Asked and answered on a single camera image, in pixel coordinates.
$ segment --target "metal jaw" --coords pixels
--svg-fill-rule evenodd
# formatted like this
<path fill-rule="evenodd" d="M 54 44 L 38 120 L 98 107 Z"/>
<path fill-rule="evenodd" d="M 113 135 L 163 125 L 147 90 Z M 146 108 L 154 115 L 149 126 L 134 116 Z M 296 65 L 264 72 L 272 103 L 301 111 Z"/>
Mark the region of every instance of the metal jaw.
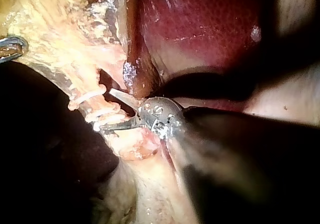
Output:
<path fill-rule="evenodd" d="M 102 126 L 99 126 L 99 128 L 96 128 L 96 129 L 97 130 L 101 129 L 106 132 L 113 132 L 116 130 L 128 130 L 128 129 L 142 128 L 142 127 L 145 127 L 143 121 L 137 115 L 135 115 L 134 117 L 130 118 L 127 121 L 124 121 L 121 123 L 115 123 L 115 124 L 104 124 Z"/>
<path fill-rule="evenodd" d="M 169 98 L 154 97 L 147 99 L 139 108 L 137 115 L 144 121 L 147 128 L 165 139 L 173 128 L 175 117 L 183 108 Z"/>

